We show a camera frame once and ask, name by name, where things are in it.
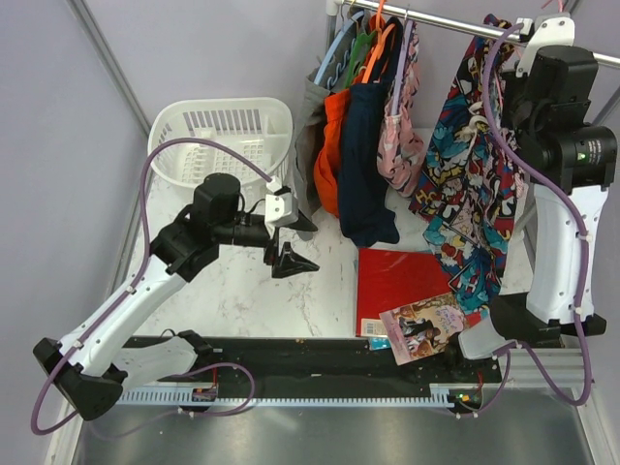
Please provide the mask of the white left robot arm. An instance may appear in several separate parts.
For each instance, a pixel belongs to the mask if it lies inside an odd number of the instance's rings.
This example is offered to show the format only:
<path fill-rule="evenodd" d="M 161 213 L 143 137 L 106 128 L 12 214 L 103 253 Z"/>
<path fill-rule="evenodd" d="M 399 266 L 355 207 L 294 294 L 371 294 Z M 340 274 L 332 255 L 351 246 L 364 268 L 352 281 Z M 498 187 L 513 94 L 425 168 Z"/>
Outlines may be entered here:
<path fill-rule="evenodd" d="M 82 419 L 99 418 L 132 388 L 165 378 L 201 381 L 209 376 L 211 348 L 193 330 L 144 348 L 126 343 L 155 310 L 218 260 L 221 246 L 262 249 L 276 279 L 318 270 L 290 243 L 279 241 L 282 228 L 317 231 L 290 188 L 269 182 L 262 214 L 243 211 L 241 199 L 236 177 L 208 175 L 192 202 L 147 245 L 137 273 L 81 327 L 35 346 L 36 360 Z"/>

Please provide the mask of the comic print shorts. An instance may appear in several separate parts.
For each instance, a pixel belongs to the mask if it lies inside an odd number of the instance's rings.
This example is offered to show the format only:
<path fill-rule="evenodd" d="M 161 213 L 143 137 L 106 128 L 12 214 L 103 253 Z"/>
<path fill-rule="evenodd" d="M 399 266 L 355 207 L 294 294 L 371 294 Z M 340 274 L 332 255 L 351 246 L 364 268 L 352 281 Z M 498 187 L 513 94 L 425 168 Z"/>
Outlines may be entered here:
<path fill-rule="evenodd" d="M 482 106 L 491 41 L 474 37 L 433 130 L 410 209 L 468 323 L 489 315 L 508 259 L 522 172 L 496 145 Z"/>

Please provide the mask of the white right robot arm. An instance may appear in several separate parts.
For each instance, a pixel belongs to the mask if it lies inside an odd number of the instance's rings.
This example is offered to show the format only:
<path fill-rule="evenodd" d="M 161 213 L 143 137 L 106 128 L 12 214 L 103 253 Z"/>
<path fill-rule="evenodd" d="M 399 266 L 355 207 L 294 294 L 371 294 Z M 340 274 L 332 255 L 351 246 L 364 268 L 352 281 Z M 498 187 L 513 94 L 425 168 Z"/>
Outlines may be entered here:
<path fill-rule="evenodd" d="M 618 143 L 607 127 L 584 121 L 598 70 L 591 51 L 551 45 L 535 52 L 527 71 L 507 76 L 502 122 L 515 132 L 538 215 L 533 282 L 527 293 L 494 298 L 489 317 L 459 333 L 459 348 L 443 359 L 455 381 L 468 380 L 479 359 L 510 342 L 606 331 L 594 309 L 590 268 Z"/>

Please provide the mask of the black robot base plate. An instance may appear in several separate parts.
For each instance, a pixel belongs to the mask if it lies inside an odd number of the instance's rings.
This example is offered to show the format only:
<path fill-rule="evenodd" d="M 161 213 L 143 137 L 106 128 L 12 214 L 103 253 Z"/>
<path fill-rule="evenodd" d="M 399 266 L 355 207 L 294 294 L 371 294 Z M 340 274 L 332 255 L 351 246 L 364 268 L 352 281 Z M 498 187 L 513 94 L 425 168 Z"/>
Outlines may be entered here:
<path fill-rule="evenodd" d="M 364 339 L 206 338 L 210 350 L 200 355 L 194 370 L 217 362 L 246 368 L 203 373 L 193 381 L 214 380 L 234 397 L 363 396 L 426 394 L 432 385 L 477 388 L 498 384 L 499 363 L 492 360 L 451 361 L 443 354 L 397 365 L 390 350 L 371 351 Z"/>

